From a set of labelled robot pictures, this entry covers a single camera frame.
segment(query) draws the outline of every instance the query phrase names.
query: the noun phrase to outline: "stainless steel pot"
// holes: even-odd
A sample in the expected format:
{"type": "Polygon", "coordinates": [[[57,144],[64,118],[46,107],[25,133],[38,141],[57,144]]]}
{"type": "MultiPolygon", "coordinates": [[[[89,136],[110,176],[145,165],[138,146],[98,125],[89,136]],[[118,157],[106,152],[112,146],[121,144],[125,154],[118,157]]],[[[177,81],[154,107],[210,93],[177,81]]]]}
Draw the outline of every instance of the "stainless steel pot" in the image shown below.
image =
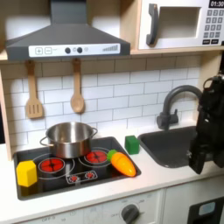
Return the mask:
{"type": "Polygon", "coordinates": [[[97,129],[82,122],[63,122],[48,129],[39,142],[57,158],[78,158],[91,151],[90,139],[96,133],[97,129]],[[46,138],[49,144],[42,143],[46,138]]]}

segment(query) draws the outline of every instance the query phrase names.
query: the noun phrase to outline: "faucet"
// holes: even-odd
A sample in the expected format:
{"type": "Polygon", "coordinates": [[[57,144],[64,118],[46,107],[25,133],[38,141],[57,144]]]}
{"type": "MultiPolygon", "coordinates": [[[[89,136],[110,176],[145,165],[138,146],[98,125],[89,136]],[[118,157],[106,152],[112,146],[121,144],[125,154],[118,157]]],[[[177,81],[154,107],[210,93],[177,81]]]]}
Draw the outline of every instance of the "faucet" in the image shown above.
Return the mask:
{"type": "Polygon", "coordinates": [[[198,98],[201,97],[202,93],[201,91],[193,86],[184,85],[175,87],[164,99],[164,108],[163,112],[160,113],[160,115],[157,117],[157,126],[161,130],[168,130],[170,127],[170,124],[178,123],[179,117],[178,117],[178,110],[175,109],[175,112],[173,115],[170,114],[170,108],[172,99],[174,96],[182,93],[182,92],[191,92],[196,94],[198,98]]]}

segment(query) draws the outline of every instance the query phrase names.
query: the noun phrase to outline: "stovetop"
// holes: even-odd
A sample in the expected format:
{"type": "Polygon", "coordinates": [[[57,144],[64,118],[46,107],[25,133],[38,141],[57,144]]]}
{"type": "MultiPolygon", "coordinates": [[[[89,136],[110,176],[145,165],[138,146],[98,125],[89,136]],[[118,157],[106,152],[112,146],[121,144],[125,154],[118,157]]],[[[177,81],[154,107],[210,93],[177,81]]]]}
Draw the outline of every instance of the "stovetop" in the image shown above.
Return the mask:
{"type": "MultiPolygon", "coordinates": [[[[15,173],[18,164],[27,160],[32,160],[35,163],[38,172],[36,184],[30,187],[17,184],[17,197],[20,200],[29,200],[125,179],[127,177],[117,171],[107,160],[107,153],[113,149],[127,155],[123,147],[113,137],[92,140],[91,152],[85,157],[75,159],[55,157],[48,147],[17,152],[14,155],[15,173]]],[[[140,175],[140,170],[135,164],[134,166],[136,175],[140,175]]]]}

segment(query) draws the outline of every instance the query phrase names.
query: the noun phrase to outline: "toy carrot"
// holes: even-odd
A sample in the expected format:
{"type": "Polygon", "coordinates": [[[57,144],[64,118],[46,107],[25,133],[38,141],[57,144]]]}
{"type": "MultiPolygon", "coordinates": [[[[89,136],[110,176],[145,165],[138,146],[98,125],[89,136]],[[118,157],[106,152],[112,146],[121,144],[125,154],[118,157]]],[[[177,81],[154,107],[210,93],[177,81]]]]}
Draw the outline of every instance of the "toy carrot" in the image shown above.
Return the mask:
{"type": "Polygon", "coordinates": [[[135,166],[123,153],[111,150],[108,153],[107,159],[122,174],[132,178],[136,176],[137,172],[135,166]]]}

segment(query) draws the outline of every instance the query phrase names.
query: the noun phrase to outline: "microwave keypad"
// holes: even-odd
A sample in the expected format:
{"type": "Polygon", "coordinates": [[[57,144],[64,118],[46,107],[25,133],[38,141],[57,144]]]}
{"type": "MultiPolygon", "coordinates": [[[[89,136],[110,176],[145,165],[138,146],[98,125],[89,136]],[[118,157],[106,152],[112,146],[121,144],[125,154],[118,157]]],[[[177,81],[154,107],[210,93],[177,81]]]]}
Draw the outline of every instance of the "microwave keypad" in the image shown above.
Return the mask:
{"type": "Polygon", "coordinates": [[[203,45],[217,45],[221,36],[224,10],[208,10],[203,45]]]}

